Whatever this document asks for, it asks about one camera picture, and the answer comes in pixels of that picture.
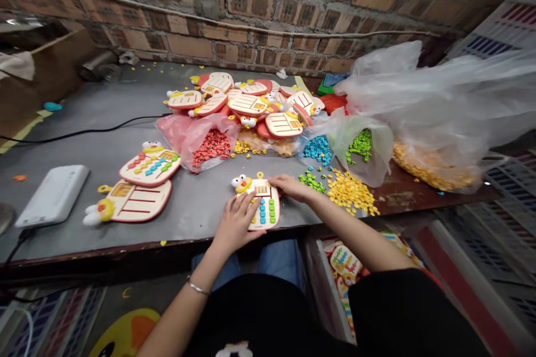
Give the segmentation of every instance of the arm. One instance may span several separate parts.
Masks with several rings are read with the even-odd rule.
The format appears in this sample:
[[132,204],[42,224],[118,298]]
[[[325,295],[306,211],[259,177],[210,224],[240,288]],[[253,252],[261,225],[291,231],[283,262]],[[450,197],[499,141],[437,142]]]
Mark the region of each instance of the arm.
[[296,201],[308,204],[369,271],[416,268],[415,264],[383,235],[339,208],[323,194],[287,175],[279,175],[269,181]]
[[[248,208],[254,196],[254,192],[242,196],[235,195],[227,202],[216,236],[192,273],[191,283],[209,291],[231,254],[266,234],[264,230],[247,231],[260,205],[260,199],[257,199],[251,208]],[[181,356],[197,327],[207,298],[208,296],[197,292],[186,283],[147,337],[137,356]]]

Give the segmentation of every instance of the blue toy piece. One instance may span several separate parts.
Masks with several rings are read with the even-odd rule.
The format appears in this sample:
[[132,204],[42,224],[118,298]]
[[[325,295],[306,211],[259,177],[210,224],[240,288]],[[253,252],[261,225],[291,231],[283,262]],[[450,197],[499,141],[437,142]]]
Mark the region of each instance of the blue toy piece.
[[58,110],[62,110],[63,106],[54,102],[46,102],[43,108],[48,112],[57,112]]

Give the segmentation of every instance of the beige toy panel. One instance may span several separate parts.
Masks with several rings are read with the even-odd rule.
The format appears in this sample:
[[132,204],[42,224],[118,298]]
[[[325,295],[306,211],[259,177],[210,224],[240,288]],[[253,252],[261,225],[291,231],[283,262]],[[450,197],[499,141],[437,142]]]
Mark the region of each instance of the beige toy panel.
[[169,98],[167,101],[167,105],[171,109],[194,109],[200,106],[203,101],[203,97],[197,91],[183,91],[181,93],[182,95]]
[[168,180],[179,166],[179,155],[164,149],[156,154],[140,153],[119,170],[119,175],[122,179],[143,187],[156,187]]
[[212,95],[215,90],[227,93],[234,84],[233,77],[228,73],[211,73],[208,80],[200,87],[202,92]]
[[154,218],[160,213],[171,193],[171,181],[153,187],[140,187],[120,180],[106,198],[114,202],[113,221],[137,222]]
[[[255,216],[253,217],[248,230],[273,229],[277,226],[281,213],[277,188],[270,186],[268,180],[257,178],[253,180],[251,187],[247,190],[248,193],[252,191],[257,191],[257,197],[264,199],[264,203],[262,203],[255,212]],[[270,212],[273,212],[274,215],[273,218],[275,221],[273,223],[270,221],[270,218],[272,217],[270,216]]]
[[298,91],[287,100],[288,103],[294,104],[297,103],[303,107],[307,112],[311,109],[311,106],[314,104],[313,98],[303,91]]
[[284,103],[284,102],[286,102],[286,96],[283,95],[282,92],[277,92],[275,94],[274,98],[275,98],[276,103]]
[[292,88],[290,86],[281,86],[279,90],[285,95],[287,98],[294,95],[296,92],[298,92],[297,88]]
[[209,114],[215,113],[220,110],[227,102],[227,95],[218,94],[211,97],[205,104],[203,104],[198,110],[197,115],[199,117],[205,117]]
[[272,113],[266,117],[268,131],[274,137],[286,138],[295,137],[303,132],[301,123],[296,119],[291,119],[285,113]]
[[267,107],[265,103],[261,102],[259,97],[246,94],[234,97],[229,101],[228,106],[233,112],[252,117],[261,115]]
[[245,93],[247,95],[263,95],[266,92],[268,92],[268,87],[264,85],[263,83],[254,82],[252,84],[248,83],[242,83],[240,85],[239,89],[242,91],[242,93]]
[[238,95],[242,95],[242,91],[237,88],[233,88],[229,92],[227,92],[228,100],[234,99]]

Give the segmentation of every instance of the person's right hand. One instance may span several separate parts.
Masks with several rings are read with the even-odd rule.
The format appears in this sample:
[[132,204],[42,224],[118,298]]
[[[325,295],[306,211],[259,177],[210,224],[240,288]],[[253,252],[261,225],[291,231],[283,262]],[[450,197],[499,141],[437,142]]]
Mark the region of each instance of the person's right hand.
[[268,182],[298,202],[308,202],[318,194],[311,187],[306,186],[289,175],[271,177],[268,179]]

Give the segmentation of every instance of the yellow tape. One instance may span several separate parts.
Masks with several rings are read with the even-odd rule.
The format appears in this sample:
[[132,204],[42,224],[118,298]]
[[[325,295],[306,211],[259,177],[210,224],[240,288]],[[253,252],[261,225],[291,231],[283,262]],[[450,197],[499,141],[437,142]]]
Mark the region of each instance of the yellow tape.
[[[38,117],[36,117],[30,124],[25,126],[22,130],[20,130],[13,138],[14,139],[24,139],[28,134],[30,134],[30,131],[32,128],[38,124],[41,123],[45,117],[48,117],[52,114],[52,112],[48,112],[46,110],[40,110],[37,112]],[[18,144],[17,141],[7,141],[5,144],[3,144],[0,147],[0,155],[3,155],[7,151],[9,151],[12,147],[14,147],[16,144]]]

